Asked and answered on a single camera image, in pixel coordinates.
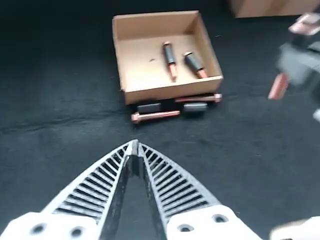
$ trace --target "copper bolt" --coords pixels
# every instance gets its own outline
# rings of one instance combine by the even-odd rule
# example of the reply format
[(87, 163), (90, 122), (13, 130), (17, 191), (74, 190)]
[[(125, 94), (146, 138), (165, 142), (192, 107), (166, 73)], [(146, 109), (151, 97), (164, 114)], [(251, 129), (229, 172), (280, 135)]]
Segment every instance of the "copper bolt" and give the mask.
[(205, 72), (205, 68), (199, 62), (195, 54), (191, 51), (188, 51), (183, 54), (185, 64), (190, 68), (190, 70), (197, 75), (200, 79), (205, 79), (208, 75)]
[(288, 76), (284, 73), (280, 73), (276, 76), (272, 88), (270, 90), (268, 99), (280, 100), (283, 98), (288, 87)]
[(131, 121), (134, 124), (138, 124), (146, 120), (174, 117), (174, 116), (178, 116), (179, 114), (180, 114), (180, 111), (164, 111), (164, 112), (149, 113), (149, 114), (139, 114), (138, 112), (136, 112), (131, 115)]
[(181, 97), (176, 98), (174, 101), (176, 103), (186, 103), (186, 102), (215, 102), (220, 103), (222, 100), (222, 94), (216, 93), (212, 96), (190, 96), (190, 97)]
[(169, 74), (172, 81), (175, 81), (177, 79), (177, 68), (172, 44), (169, 41), (166, 41), (163, 43), (162, 48), (166, 64), (168, 65)]
[(176, 64), (175, 63), (169, 64), (168, 68), (169, 68), (169, 73), (170, 73), (172, 81), (175, 81), (177, 79)]
[(205, 79), (205, 78), (208, 77), (207, 74), (206, 74), (206, 72), (205, 72), (205, 70), (199, 70), (199, 71), (197, 71), (197, 72), (196, 72), (196, 75), (197, 75), (198, 78), (200, 78), (200, 79)]

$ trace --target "table surface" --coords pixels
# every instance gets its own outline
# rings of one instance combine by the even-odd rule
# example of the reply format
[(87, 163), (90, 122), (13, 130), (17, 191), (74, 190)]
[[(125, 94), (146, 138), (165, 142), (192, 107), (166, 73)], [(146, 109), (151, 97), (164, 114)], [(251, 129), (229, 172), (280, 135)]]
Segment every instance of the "table surface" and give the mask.
[[(172, 158), (263, 238), (320, 214), (315, 105), (291, 90), (267, 100), (294, 17), (234, 19), (222, 0), (1, 5), (0, 231), (131, 139)], [(224, 74), (223, 101), (200, 119), (135, 128), (119, 91), (112, 16), (185, 10), (202, 13)], [(146, 205), (133, 179), (117, 239), (155, 238)]]

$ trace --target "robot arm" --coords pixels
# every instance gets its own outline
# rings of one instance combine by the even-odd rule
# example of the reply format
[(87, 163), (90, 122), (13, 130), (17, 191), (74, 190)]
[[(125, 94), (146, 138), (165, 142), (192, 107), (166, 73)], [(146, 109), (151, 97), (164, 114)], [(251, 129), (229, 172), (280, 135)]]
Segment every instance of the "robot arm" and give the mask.
[[(320, 15), (306, 13), (289, 27), (291, 42), (280, 47), (277, 68), (281, 72), (274, 80), (268, 98), (279, 100), (288, 85), (297, 91), (306, 91), (320, 105), (320, 42), (309, 44), (310, 38), (320, 31)], [(313, 117), (320, 122), (320, 109)]]

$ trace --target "screw hole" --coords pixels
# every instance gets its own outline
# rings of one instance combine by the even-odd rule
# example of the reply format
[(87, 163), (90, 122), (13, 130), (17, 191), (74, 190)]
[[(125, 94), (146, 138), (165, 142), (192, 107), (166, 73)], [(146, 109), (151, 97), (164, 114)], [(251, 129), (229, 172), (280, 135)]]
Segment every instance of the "screw hole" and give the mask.
[(36, 235), (42, 233), (45, 230), (45, 226), (46, 225), (43, 223), (34, 226), (31, 230), (31, 234)]
[(226, 216), (220, 214), (213, 215), (212, 218), (216, 223), (226, 223), (229, 221)]
[(82, 235), (82, 233), (83, 233), (83, 229), (80, 228), (80, 227), (76, 227), (76, 228), (74, 228), (74, 229), (72, 230), (71, 236), (72, 236), (73, 238), (78, 238), (78, 237), (80, 237), (80, 236)]
[(178, 226), (178, 230), (180, 232), (191, 232), (194, 230), (194, 228), (188, 224), (182, 224), (182, 225)]

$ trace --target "cardboard box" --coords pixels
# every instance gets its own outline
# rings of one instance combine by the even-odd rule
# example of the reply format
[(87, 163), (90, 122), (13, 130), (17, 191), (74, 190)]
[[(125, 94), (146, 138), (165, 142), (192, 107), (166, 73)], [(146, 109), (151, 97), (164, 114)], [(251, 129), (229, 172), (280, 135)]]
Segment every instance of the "cardboard box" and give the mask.
[(295, 16), (313, 12), (320, 0), (228, 0), (236, 18)]
[[(125, 103), (213, 93), (223, 75), (198, 11), (117, 15), (112, 20), (120, 87)], [(162, 45), (172, 43), (177, 79), (170, 78)], [(194, 52), (208, 78), (197, 79), (183, 54)]]

